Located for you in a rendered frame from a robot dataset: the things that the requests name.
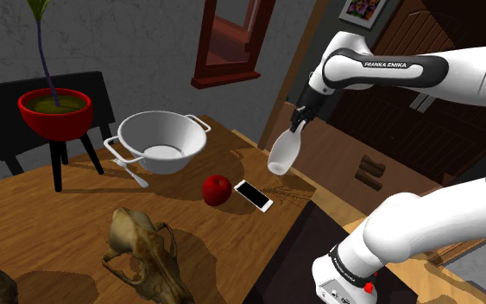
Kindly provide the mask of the white bottle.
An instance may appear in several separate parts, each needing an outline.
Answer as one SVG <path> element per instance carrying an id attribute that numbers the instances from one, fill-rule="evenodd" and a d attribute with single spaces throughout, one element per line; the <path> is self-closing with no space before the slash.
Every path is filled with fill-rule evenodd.
<path id="1" fill-rule="evenodd" d="M 292 167 L 301 147 L 302 122 L 295 131 L 284 131 L 275 141 L 268 158 L 268 170 L 272 174 L 284 175 Z"/>

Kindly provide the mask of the brown wooden log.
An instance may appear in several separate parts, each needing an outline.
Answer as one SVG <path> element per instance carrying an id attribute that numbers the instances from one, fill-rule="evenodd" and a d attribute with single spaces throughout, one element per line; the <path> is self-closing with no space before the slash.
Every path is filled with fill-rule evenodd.
<path id="1" fill-rule="evenodd" d="M 381 178 L 386 170 L 384 164 L 373 161 L 368 155 L 361 158 L 359 168 L 377 178 Z"/>
<path id="2" fill-rule="evenodd" d="M 362 183 L 364 183 L 366 186 L 376 190 L 376 191 L 380 191 L 382 189 L 382 184 L 377 181 L 377 180 L 374 180 L 372 177 L 370 177 L 368 175 L 368 173 L 362 169 L 358 169 L 356 174 L 355 174 L 355 178 L 359 181 L 361 181 Z"/>

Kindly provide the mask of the dark brown wooden door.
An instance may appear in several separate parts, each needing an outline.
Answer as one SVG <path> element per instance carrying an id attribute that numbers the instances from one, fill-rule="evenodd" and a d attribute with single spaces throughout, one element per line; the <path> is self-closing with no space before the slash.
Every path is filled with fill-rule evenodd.
<path id="1" fill-rule="evenodd" d="M 486 0 L 400 0 L 373 46 L 413 55 L 486 46 Z M 343 93 L 329 123 L 448 185 L 486 155 L 486 108 L 377 86 Z"/>

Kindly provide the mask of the white phone with black screen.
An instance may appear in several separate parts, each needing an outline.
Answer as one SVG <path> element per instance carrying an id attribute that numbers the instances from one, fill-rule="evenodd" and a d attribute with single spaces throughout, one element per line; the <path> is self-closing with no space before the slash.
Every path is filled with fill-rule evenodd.
<path id="1" fill-rule="evenodd" d="M 274 204 L 269 197 L 246 180 L 238 182 L 234 186 L 234 190 L 262 212 L 266 212 Z"/>

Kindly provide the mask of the red wooden framed mirror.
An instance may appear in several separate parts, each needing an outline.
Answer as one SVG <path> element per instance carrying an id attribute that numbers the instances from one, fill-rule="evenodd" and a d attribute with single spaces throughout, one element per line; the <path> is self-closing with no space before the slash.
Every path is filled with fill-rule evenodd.
<path id="1" fill-rule="evenodd" d="M 195 73 L 197 89 L 257 79 L 256 63 L 276 0 L 205 0 Z"/>

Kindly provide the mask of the red apple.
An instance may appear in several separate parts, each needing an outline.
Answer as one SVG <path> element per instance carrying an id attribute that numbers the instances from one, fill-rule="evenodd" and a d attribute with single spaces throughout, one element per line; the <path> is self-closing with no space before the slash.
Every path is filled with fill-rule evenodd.
<path id="1" fill-rule="evenodd" d="M 222 175 L 207 177 L 202 186 L 202 197 L 208 206 L 220 206 L 231 196 L 230 181 Z"/>

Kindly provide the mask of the dark robot stand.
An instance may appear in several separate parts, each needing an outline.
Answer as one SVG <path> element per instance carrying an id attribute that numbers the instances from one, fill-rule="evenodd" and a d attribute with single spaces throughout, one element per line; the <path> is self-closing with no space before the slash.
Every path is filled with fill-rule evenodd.
<path id="1" fill-rule="evenodd" d="M 417 304 L 418 295 L 347 232 L 306 204 L 243 304 Z"/>

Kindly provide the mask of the white fork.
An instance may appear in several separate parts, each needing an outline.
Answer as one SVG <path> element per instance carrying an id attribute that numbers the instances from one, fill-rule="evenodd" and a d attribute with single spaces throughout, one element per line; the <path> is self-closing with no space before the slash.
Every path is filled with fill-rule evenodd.
<path id="1" fill-rule="evenodd" d="M 135 174 L 134 172 L 132 172 L 132 171 L 131 171 L 131 170 L 128 168 L 128 166 L 127 166 L 127 164 L 126 164 L 126 163 L 124 163 L 124 162 L 122 162 L 122 161 L 120 161 L 120 160 L 118 160 L 118 159 L 113 159 L 112 161 L 113 161 L 113 162 L 115 162 L 115 163 L 116 163 L 116 164 L 117 164 L 119 167 L 124 168 L 124 169 L 125 169 L 125 171 L 126 171 L 127 173 L 129 173 L 129 174 L 130 174 L 130 176 L 131 176 L 131 177 L 132 177 L 132 178 L 133 178 L 133 179 L 134 179 L 134 180 L 135 180 L 135 181 L 136 181 L 136 182 L 137 182 L 137 183 L 138 183 L 138 184 L 139 184 L 139 185 L 140 185 L 142 188 L 146 188 L 146 187 L 148 187 L 148 183 L 147 183 L 147 182 L 146 182 L 146 181 L 145 181 L 143 178 L 141 178 L 140 176 L 138 176 L 137 174 Z"/>

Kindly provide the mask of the tan animal skull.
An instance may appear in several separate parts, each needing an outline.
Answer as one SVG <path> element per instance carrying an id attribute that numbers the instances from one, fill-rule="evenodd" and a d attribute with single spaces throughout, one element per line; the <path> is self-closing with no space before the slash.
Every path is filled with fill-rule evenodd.
<path id="1" fill-rule="evenodd" d="M 156 304 L 195 304 L 180 277 L 178 248 L 167 223 L 154 224 L 144 212 L 118 207 L 112 214 L 107 244 L 109 249 L 101 257 L 103 266 L 134 288 L 144 300 Z M 111 259 L 124 253 L 130 253 L 140 262 L 140 279 L 130 279 L 109 265 Z"/>

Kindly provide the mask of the plant in red pot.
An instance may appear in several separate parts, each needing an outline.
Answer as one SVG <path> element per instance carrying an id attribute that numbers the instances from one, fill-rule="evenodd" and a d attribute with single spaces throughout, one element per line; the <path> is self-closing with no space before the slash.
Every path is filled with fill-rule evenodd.
<path id="1" fill-rule="evenodd" d="M 38 51 L 48 87 L 24 93 L 17 102 L 28 127 L 48 140 L 54 190 L 62 190 L 61 166 L 68 163 L 66 143 L 79 139 L 99 174 L 104 172 L 87 135 L 93 120 L 91 99 L 83 92 L 58 88 L 47 68 L 41 38 L 41 21 L 49 0 L 26 0 L 35 19 Z"/>

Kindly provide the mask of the framed flower wall picture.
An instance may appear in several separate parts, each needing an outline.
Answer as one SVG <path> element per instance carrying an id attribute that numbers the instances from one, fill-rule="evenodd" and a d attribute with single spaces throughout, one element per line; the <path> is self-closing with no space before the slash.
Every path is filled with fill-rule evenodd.
<path id="1" fill-rule="evenodd" d="M 349 24 L 372 29 L 388 0 L 347 0 L 339 19 Z"/>

